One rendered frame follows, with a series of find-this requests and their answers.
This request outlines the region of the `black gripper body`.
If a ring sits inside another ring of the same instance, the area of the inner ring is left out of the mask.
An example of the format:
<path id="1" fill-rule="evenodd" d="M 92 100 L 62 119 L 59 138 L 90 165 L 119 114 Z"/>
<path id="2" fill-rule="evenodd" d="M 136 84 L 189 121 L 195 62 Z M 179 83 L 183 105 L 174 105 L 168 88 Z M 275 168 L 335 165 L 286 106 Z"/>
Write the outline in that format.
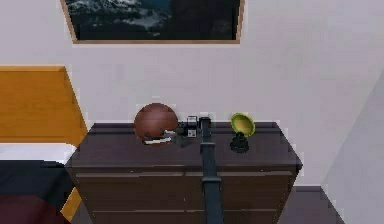
<path id="1" fill-rule="evenodd" d="M 180 122 L 176 129 L 176 133 L 178 136 L 186 137 L 188 135 L 187 124 L 184 122 Z"/>

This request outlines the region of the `brown ball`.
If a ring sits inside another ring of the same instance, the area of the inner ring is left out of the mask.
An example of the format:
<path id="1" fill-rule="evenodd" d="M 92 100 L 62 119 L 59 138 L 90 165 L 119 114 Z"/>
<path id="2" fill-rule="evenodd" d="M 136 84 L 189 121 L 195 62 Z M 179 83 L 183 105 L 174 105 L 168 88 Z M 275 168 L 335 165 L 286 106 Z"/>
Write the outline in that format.
<path id="1" fill-rule="evenodd" d="M 162 103 L 144 106 L 134 119 L 134 131 L 139 140 L 163 138 L 164 130 L 174 131 L 178 127 L 176 113 Z"/>

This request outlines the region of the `dark brown chest of drawers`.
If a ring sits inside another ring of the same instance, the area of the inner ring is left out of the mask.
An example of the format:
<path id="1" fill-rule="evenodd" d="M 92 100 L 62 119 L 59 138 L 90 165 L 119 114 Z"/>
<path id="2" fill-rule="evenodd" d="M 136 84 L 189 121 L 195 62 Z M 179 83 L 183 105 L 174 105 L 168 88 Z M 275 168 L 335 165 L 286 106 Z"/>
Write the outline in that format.
<path id="1" fill-rule="evenodd" d="M 213 124 L 223 219 L 277 224 L 302 163 L 274 122 L 259 122 L 245 153 L 230 124 Z M 93 224 L 206 224 L 199 138 L 147 146 L 132 124 L 96 124 L 66 169 Z"/>

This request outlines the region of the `green bowl lamp black base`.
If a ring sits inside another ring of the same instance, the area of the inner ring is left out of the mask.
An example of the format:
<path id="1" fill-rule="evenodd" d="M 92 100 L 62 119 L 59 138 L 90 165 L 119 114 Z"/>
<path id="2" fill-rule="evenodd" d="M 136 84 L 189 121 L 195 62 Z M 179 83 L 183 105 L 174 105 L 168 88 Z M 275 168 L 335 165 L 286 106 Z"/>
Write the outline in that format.
<path id="1" fill-rule="evenodd" d="M 232 151 L 240 154 L 247 153 L 249 144 L 247 138 L 255 133 L 253 119 L 244 113 L 235 113 L 231 117 L 231 127 L 235 133 L 230 143 Z"/>

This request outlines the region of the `wood framed dark picture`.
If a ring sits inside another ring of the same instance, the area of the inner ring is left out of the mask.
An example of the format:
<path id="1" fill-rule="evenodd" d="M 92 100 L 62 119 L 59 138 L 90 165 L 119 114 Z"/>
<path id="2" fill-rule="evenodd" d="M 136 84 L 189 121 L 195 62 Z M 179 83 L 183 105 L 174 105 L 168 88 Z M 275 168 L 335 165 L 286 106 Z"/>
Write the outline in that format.
<path id="1" fill-rule="evenodd" d="M 75 44 L 238 44 L 245 0 L 60 0 Z"/>

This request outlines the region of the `orange wooden bed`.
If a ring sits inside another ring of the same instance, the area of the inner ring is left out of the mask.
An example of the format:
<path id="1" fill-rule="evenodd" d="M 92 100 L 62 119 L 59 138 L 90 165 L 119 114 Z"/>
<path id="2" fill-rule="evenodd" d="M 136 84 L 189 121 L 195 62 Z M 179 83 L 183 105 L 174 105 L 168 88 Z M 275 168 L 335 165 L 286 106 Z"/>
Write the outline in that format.
<path id="1" fill-rule="evenodd" d="M 71 224 L 65 164 L 86 134 L 65 67 L 0 66 L 0 224 Z"/>

